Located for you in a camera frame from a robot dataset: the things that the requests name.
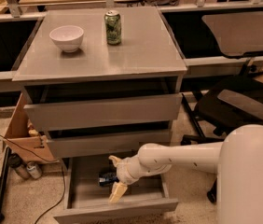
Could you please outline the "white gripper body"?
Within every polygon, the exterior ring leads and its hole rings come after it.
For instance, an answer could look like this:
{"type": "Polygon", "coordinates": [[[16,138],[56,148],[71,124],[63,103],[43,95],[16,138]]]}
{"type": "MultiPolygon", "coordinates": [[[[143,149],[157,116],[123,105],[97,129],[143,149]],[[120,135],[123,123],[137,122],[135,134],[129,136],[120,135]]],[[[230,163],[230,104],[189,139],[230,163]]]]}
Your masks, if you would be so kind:
{"type": "Polygon", "coordinates": [[[140,163],[138,156],[122,159],[117,164],[117,177],[125,185],[131,185],[144,177],[147,169],[140,163]]]}

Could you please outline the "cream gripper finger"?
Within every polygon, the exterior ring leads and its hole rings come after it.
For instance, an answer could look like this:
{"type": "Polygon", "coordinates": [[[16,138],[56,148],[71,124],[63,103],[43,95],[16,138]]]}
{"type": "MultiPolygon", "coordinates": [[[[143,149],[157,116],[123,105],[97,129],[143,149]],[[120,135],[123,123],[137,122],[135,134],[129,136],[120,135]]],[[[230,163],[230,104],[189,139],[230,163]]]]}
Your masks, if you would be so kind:
{"type": "Polygon", "coordinates": [[[108,159],[113,163],[114,167],[118,167],[119,163],[121,162],[121,158],[114,155],[110,155],[108,159]]]}
{"type": "Polygon", "coordinates": [[[115,182],[112,187],[112,191],[109,197],[110,203],[117,203],[120,198],[127,191],[128,186],[122,182],[115,182]]]}

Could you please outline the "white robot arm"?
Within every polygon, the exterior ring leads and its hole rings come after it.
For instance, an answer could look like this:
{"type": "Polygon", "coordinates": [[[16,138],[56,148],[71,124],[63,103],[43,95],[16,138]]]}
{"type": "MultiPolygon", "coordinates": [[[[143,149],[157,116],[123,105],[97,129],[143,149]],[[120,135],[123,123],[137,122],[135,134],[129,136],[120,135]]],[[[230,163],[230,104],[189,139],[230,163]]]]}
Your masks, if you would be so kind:
{"type": "Polygon", "coordinates": [[[110,203],[144,176],[160,175],[174,165],[215,173],[217,224],[263,224],[263,126],[242,126],[224,141],[166,147],[148,143],[132,157],[109,159],[117,168],[110,203]]]}

